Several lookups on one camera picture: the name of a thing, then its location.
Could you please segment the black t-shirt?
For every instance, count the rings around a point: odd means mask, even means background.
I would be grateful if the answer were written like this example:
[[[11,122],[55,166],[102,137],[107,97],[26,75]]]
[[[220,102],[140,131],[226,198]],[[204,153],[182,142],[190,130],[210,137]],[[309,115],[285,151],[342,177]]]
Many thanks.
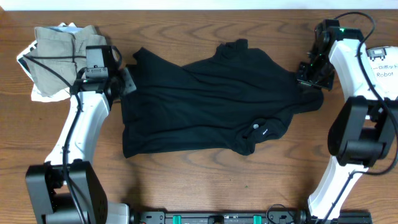
[[[246,39],[178,66],[147,49],[129,67],[136,89],[121,100],[123,154],[223,148],[248,156],[280,139],[295,114],[316,111],[320,90],[299,85]]]

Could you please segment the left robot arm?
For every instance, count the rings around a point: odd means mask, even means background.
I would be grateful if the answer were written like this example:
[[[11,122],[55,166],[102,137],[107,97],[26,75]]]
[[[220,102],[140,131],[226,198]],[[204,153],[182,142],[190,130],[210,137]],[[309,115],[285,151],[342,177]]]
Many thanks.
[[[125,203],[109,202],[93,169],[101,127],[115,100],[134,91],[128,69],[92,68],[73,84],[60,137],[25,175],[37,223],[130,223]]]

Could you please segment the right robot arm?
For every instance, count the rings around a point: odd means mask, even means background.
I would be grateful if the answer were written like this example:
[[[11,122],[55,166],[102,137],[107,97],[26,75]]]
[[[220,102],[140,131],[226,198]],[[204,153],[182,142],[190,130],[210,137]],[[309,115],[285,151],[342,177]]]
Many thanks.
[[[358,179],[387,156],[397,132],[397,48],[367,49],[359,29],[335,19],[316,26],[310,62],[301,63],[300,83],[331,90],[338,78],[345,104],[328,133],[330,160],[308,198],[308,208],[267,213],[271,223],[371,223],[365,211],[342,211]]]

